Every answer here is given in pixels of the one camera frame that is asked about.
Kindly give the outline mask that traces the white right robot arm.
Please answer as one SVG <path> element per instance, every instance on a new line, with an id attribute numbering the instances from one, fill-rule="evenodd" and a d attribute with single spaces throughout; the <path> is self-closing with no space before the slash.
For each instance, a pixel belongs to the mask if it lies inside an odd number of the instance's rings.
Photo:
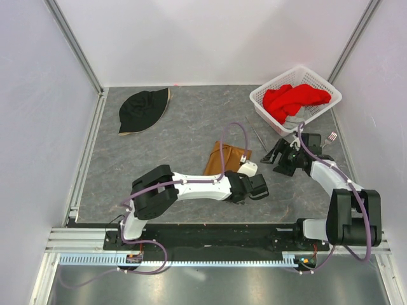
<path id="1" fill-rule="evenodd" d="M 364 189 L 339 170 L 333 158 L 322 153 L 321 135 L 303 133 L 292 142 L 279 139 L 261 159 L 264 164 L 277 162 L 273 171 L 293 176 L 302 169 L 330 195 L 325 219 L 300 220 L 301 228 L 291 234 L 298 250 L 306 250 L 314 240 L 332 245 L 377 247 L 382 242 L 381 197 L 375 190 Z"/>

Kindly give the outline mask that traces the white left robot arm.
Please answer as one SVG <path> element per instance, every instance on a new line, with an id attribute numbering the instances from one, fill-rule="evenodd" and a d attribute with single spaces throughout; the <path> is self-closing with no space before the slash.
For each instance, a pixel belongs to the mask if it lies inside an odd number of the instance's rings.
<path id="1" fill-rule="evenodd" d="M 142 230 L 149 220 L 163 215 L 174 203 L 206 199 L 242 203 L 245 199 L 260 200 L 269 195 L 264 177 L 257 174 L 257 165 L 245 163 L 237 172 L 216 175 L 185 175 L 173 172 L 169 165 L 160 165 L 132 183 L 118 243 L 126 250 L 138 246 Z"/>

